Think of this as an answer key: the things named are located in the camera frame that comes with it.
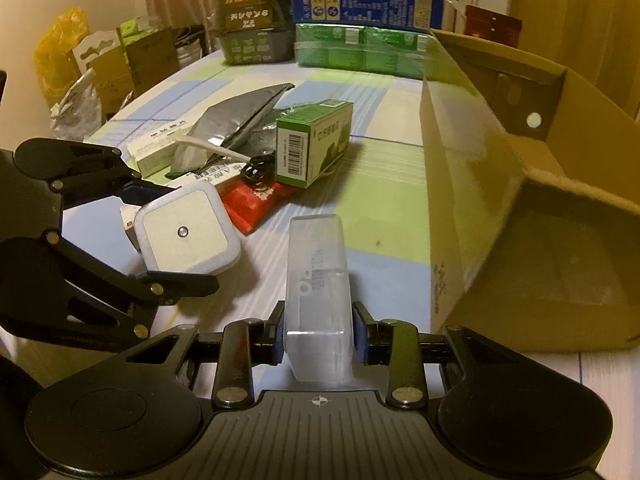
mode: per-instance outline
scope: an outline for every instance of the checkered tablecloth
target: checkered tablecloth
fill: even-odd
[[[385,75],[301,68],[295,63],[225,66],[213,54],[187,67],[136,99],[89,142],[127,144],[188,112],[253,89],[292,82],[296,88],[280,105],[337,98],[354,102],[351,145],[338,171],[296,195],[255,233],[242,241],[242,257],[220,275],[210,298],[185,299],[161,307],[153,333],[183,322],[218,331],[236,319],[266,318],[285,297],[287,231],[293,216],[340,215],[347,245],[354,300],[377,319],[399,318],[428,332],[430,320],[429,223],[419,105],[422,82]],[[162,182],[162,176],[153,178]],[[65,213],[63,235],[123,272],[142,268],[111,198]],[[17,361],[48,384],[104,357],[98,352],[59,349],[35,342],[10,344]],[[533,356],[600,394],[614,415],[614,435],[598,471],[608,479],[640,478],[640,350],[617,354]],[[201,376],[196,392],[210,394],[214,367]],[[305,388],[289,367],[257,367],[256,389]],[[431,395],[442,390],[437,370],[427,366]],[[358,370],[354,387],[384,388],[380,370]]]

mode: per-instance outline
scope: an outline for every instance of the white stick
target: white stick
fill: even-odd
[[[195,139],[194,137],[190,136],[179,137],[178,139],[175,139],[175,142],[177,142],[178,144],[186,144],[188,146],[202,148],[203,150],[207,150],[208,152],[226,156],[228,158],[232,158],[233,160],[237,160],[238,162],[244,162],[245,164],[249,163],[249,161],[251,160],[250,156],[246,156],[238,152],[232,152],[231,150],[222,148],[221,146],[216,146],[215,144],[207,142],[206,140]]]

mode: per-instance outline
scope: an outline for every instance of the green tissue package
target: green tissue package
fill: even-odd
[[[404,30],[299,23],[296,60],[302,66],[422,79],[430,41],[431,34]]]
[[[276,181],[309,187],[345,152],[353,103],[327,99],[276,120]]]
[[[296,41],[301,66],[364,70],[364,27],[299,23]]]

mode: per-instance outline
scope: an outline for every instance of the green and white box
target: green and white box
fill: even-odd
[[[327,99],[277,119],[276,180],[309,187],[347,149],[353,103]]]

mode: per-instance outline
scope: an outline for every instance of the blue box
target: blue box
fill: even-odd
[[[444,0],[292,0],[297,23],[370,25],[425,32],[442,28]]]

